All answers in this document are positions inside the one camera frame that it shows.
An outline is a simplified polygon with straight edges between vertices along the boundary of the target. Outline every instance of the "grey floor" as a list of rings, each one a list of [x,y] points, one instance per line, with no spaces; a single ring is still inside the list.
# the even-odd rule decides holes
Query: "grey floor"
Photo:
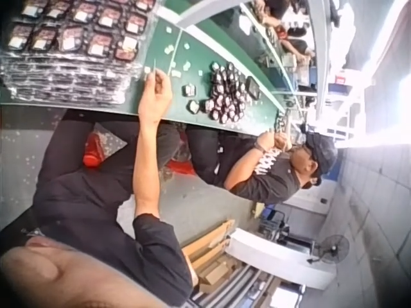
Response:
[[[31,205],[44,151],[64,110],[3,106],[1,113],[0,229]],[[123,146],[110,133],[101,128],[98,131],[107,155]],[[249,201],[194,176],[175,175],[162,187],[162,218],[174,226],[182,244],[227,218],[246,226],[251,206]],[[134,203],[129,200],[120,208],[118,220],[131,235],[133,215]]]

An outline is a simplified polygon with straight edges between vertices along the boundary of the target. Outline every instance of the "person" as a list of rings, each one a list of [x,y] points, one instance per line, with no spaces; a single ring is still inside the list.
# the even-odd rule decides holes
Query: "person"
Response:
[[[283,133],[244,139],[188,125],[186,135],[193,168],[203,181],[264,204],[284,202],[300,188],[319,185],[337,159],[332,138],[313,132],[294,147]]]
[[[23,304],[155,308],[180,306],[189,297],[188,265],[173,227],[159,214],[159,167],[179,145],[176,129],[160,123],[170,102],[170,79],[156,71],[147,77],[139,121],[66,112],[39,173],[31,207],[37,228],[23,230],[19,244],[1,256],[3,282]],[[85,141],[97,120],[128,144],[86,169]],[[136,239],[116,223],[118,207],[132,193]]]
[[[281,19],[294,3],[295,0],[255,0],[254,8],[264,26],[276,27],[281,24]]]

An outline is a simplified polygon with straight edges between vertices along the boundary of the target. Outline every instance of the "equipment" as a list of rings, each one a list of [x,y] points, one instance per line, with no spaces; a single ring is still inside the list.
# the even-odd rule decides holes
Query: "equipment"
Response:
[[[314,245],[314,254],[318,259],[308,259],[310,264],[323,261],[328,264],[337,264],[343,261],[349,252],[349,241],[342,235],[331,235],[320,244]]]

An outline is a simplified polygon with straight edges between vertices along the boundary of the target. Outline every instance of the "black baseball cap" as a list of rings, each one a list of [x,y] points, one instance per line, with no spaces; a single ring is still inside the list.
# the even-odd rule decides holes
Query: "black baseball cap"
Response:
[[[331,168],[337,160],[337,149],[335,148],[334,140],[330,136],[306,132],[305,145],[311,150],[313,160],[319,165],[314,177],[320,180],[322,175],[326,175],[331,171]]]

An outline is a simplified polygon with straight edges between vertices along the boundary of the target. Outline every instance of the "electric fan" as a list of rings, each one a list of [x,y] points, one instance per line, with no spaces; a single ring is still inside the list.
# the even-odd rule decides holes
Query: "electric fan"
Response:
[[[323,261],[328,264],[337,264],[348,256],[349,241],[342,235],[332,235],[323,240],[321,244],[315,244],[314,249],[317,259],[308,259],[308,263]]]

